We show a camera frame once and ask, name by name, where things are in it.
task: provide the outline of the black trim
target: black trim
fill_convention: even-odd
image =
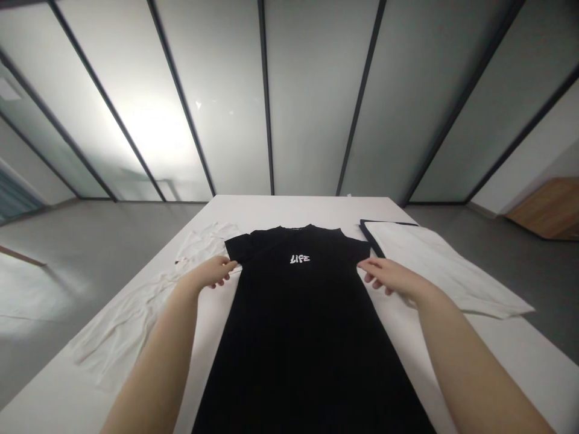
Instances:
[[[476,84],[483,75],[486,67],[489,65],[490,60],[494,56],[495,51],[497,50],[497,48],[499,48],[499,45],[501,44],[503,38],[507,34],[509,28],[511,27],[511,24],[513,24],[515,18],[517,18],[519,11],[521,10],[524,4],[525,0],[513,0],[513,2],[511,3],[511,6],[508,9],[507,13],[505,14],[505,17],[503,18],[501,25],[499,26],[497,32],[493,36],[487,49],[482,55],[482,58],[480,59],[478,65],[476,66],[473,75],[471,76],[469,82],[466,84],[466,87],[461,93],[456,105],[452,109],[451,115],[446,120],[444,127],[438,134],[436,140],[434,141],[433,146],[429,150],[428,155],[426,156],[426,160],[420,167],[420,170],[418,171],[418,174],[414,178],[412,185],[410,186],[408,192],[404,196],[401,204],[402,207],[405,207],[410,202],[412,195],[418,188],[420,181],[422,181],[422,178],[424,177],[426,171],[430,167],[430,164],[434,160],[436,153],[444,143],[446,136],[448,135],[452,126],[454,125],[454,122],[457,120],[458,116],[460,115],[460,112],[466,105],[466,102],[468,101],[470,94],[475,89]]]
[[[65,19],[64,15],[62,15],[62,12],[60,11],[55,0],[48,0],[48,5],[50,6],[50,9],[54,13],[54,16],[58,20],[60,26],[62,27],[62,30],[65,32],[66,36],[68,37],[68,40],[70,41],[71,45],[73,46],[74,51],[76,51],[78,58],[83,63],[84,68],[86,69],[86,72],[88,72],[90,78],[92,79],[92,82],[94,83],[94,85],[98,89],[99,93],[101,94],[103,101],[105,102],[105,104],[107,104],[107,107],[110,110],[110,114],[113,115],[113,118],[115,118],[115,121],[119,125],[119,128],[121,129],[123,135],[125,136],[125,139],[127,139],[127,142],[131,146],[131,149],[133,150],[135,156],[139,160],[139,163],[141,163],[143,170],[147,174],[149,180],[152,182],[153,186],[155,187],[155,190],[157,190],[159,197],[161,197],[161,200],[163,202],[166,202],[165,196],[163,196],[163,193],[161,192],[161,189],[159,188],[159,186],[157,185],[157,182],[153,178],[153,175],[152,175],[151,171],[149,170],[149,167],[145,163],[145,160],[141,156],[141,153],[137,149],[137,146],[134,144],[133,138],[129,134],[127,127],[125,127],[125,124],[123,123],[119,113],[116,111],[115,106],[113,105],[112,101],[110,100],[107,92],[104,90],[104,87],[101,84],[100,80],[98,79],[94,69],[92,69],[92,65],[90,64],[89,59],[86,57],[86,54],[84,53],[83,49],[81,48],[80,44],[78,43],[76,37],[74,36],[74,33],[72,32],[70,26],[66,22],[66,19]]]
[[[372,65],[372,58],[374,57],[374,49],[376,48],[376,41],[378,40],[378,32],[380,32],[380,24],[384,16],[384,8],[386,7],[386,0],[380,0],[378,4],[378,11],[376,12],[376,19],[374,21],[374,29],[372,30],[372,37],[370,38],[370,46],[368,47],[368,54],[366,55],[366,63],[364,65],[364,72],[362,73],[362,81],[360,83],[360,90],[358,91],[358,99],[356,100],[356,108],[354,109],[354,116],[350,126],[350,134],[348,135],[348,143],[346,144],[346,152],[344,153],[344,161],[342,162],[342,170],[340,171],[340,179],[338,179],[338,188],[336,189],[336,196],[340,196],[342,190],[342,183],[346,175],[346,167],[348,159],[350,158],[350,150],[352,149],[352,141],[354,140],[354,132],[358,124],[358,117],[360,116],[360,108],[362,107],[362,99],[364,98],[364,91],[366,90],[366,82],[368,82],[368,75],[370,73],[370,66]]]
[[[74,193],[74,195],[77,198],[80,198],[80,195],[78,194],[78,192],[68,183],[68,181],[64,178],[64,176],[62,176],[58,170],[56,170],[54,168],[54,166],[52,164],[50,164],[50,162],[44,158],[44,155],[42,155],[40,153],[40,151],[38,149],[36,149],[36,146],[34,146],[32,144],[32,142],[30,142],[30,140],[28,140],[26,138],[26,136],[24,136],[24,134],[9,120],[9,118],[6,117],[5,114],[3,114],[2,112],[0,112],[0,118],[2,118],[4,120],[4,122],[6,122],[6,124],[12,128],[12,130],[16,133],[16,135],[18,137],[20,137],[20,140],[22,140],[24,143],[26,143],[28,145],[28,147],[32,150],[32,152],[34,152],[36,154],[36,156],[42,160],[42,162],[44,164],[47,165],[47,167],[52,170],[52,172],[63,182],[63,184],[68,187],[68,189]]]
[[[459,202],[459,201],[457,201],[457,202],[408,202],[408,203],[407,203],[407,206],[408,206],[408,205],[428,205],[428,206],[431,206],[431,205],[436,205],[436,206],[437,206],[437,205],[446,205],[446,206],[455,206],[455,205],[466,205],[466,204],[467,204],[467,202]]]
[[[267,72],[267,44],[265,41],[265,2],[258,0],[259,12],[259,37],[261,40],[261,68],[264,78],[264,98],[265,98],[265,129],[267,132],[267,156],[270,165],[270,190],[275,196],[276,189],[273,181],[273,150],[271,147],[271,118],[270,118],[270,84]]]
[[[495,172],[502,166],[502,164],[507,161],[507,159],[511,156],[511,154],[515,151],[515,149],[527,138],[527,136],[531,133],[531,131],[537,126],[537,124],[543,120],[545,115],[549,113],[549,111],[555,106],[557,101],[569,90],[571,86],[577,81],[579,78],[579,64],[575,67],[575,69],[569,74],[569,76],[565,79],[563,84],[559,86],[559,88],[551,95],[551,97],[547,100],[547,102],[540,108],[535,116],[526,124],[525,128],[519,133],[519,135],[515,138],[513,143],[509,145],[509,147],[502,153],[500,158],[497,162],[489,169],[485,176],[480,180],[480,182],[476,185],[473,191],[467,196],[465,202],[470,202],[472,198],[483,188],[483,186],[488,182],[490,177],[495,174]]]
[[[98,182],[101,188],[105,191],[106,194],[114,201],[117,202],[117,198],[115,194],[110,190],[108,185],[103,181],[103,179],[99,176],[96,170],[90,165],[89,161],[86,159],[78,145],[72,140],[72,137],[66,132],[65,128],[59,122],[59,120],[54,116],[54,114],[50,111],[48,106],[40,99],[38,95],[34,92],[32,87],[28,84],[28,82],[24,79],[24,77],[20,74],[20,72],[16,69],[16,67],[12,64],[8,56],[4,54],[2,49],[0,49],[0,61],[2,64],[10,71],[12,76],[16,79],[18,84],[24,89],[24,92],[28,94],[30,99],[36,104],[36,106],[40,109],[42,114],[48,119],[48,121],[52,124],[54,129],[61,135],[63,140],[71,147],[72,151],[78,157],[78,159],[84,164],[84,167],[90,172],[93,178]]]
[[[381,257],[381,258],[386,258],[386,255],[384,254],[384,252],[380,248],[378,241],[376,241],[374,236],[371,234],[370,230],[366,227],[366,223],[396,223],[396,224],[400,224],[400,225],[404,225],[404,226],[420,227],[419,225],[417,225],[415,223],[387,222],[387,221],[378,221],[378,220],[360,220],[359,226],[360,226],[360,230],[362,231],[362,234],[364,234],[364,236],[366,237],[366,239],[370,243],[370,246],[372,247],[372,250],[374,250],[374,253],[376,253],[376,256]]]
[[[193,141],[195,142],[197,154],[199,155],[199,159],[201,160],[203,172],[205,172],[205,177],[207,178],[207,183],[209,184],[209,189],[211,190],[211,195],[215,196],[215,188],[213,186],[213,181],[211,180],[211,176],[209,175],[209,168],[207,167],[205,155],[203,154],[203,150],[199,142],[199,137],[197,136],[197,131],[195,129],[195,124],[193,123],[193,117],[191,116],[191,111],[189,110],[187,99],[185,98],[183,86],[181,85],[181,80],[179,79],[177,68],[175,67],[175,62],[173,60],[171,48],[169,47],[169,43],[167,42],[165,31],[163,30],[163,23],[161,23],[159,11],[157,10],[157,6],[154,0],[147,0],[147,4],[149,5],[149,11],[151,11],[151,17],[153,18],[153,22],[155,23],[157,35],[159,36],[161,46],[163,47],[163,52],[165,53],[165,58],[167,60],[167,64],[169,65],[169,70],[171,71],[171,76],[173,77],[173,83],[175,84],[175,88],[177,89],[179,101],[181,101],[181,107],[183,108],[183,112],[185,113],[185,118],[187,119],[187,124],[189,125],[189,129],[191,131],[191,136],[193,136]]]

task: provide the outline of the white cloth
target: white cloth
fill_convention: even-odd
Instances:
[[[461,310],[500,319],[534,311],[521,297],[460,256],[436,232],[389,222],[365,225],[386,258],[433,282]]]
[[[192,231],[177,254],[176,265],[115,297],[69,342],[74,363],[105,391],[118,392],[181,276],[212,256],[227,256],[225,241],[238,235],[237,226],[219,222],[200,233]]]

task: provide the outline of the glass panel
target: glass panel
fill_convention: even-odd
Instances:
[[[59,6],[167,200],[212,195],[144,0]]]
[[[579,4],[525,3],[413,201],[463,201],[579,59]]]
[[[4,116],[24,134],[78,194],[87,198],[108,197],[3,64],[0,64],[0,77],[6,80],[19,97],[9,101],[0,97],[0,111]]]
[[[341,194],[402,200],[509,3],[388,0]]]
[[[265,5],[276,194],[335,195],[378,0]]]
[[[219,194],[270,194],[255,0],[157,0]]]
[[[121,200],[160,200],[50,7],[0,11],[0,44]]]

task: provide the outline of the concrete floor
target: concrete floor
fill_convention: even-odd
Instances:
[[[83,201],[0,227],[0,409],[201,209]]]
[[[202,208],[85,201],[0,227],[0,409]],[[465,207],[406,211],[536,309],[525,315],[579,363],[579,244],[546,242]]]

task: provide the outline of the white wall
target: white wall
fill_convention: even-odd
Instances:
[[[579,80],[473,198],[506,214],[546,180],[579,176]]]
[[[47,205],[55,205],[75,197],[2,119],[0,169]]]

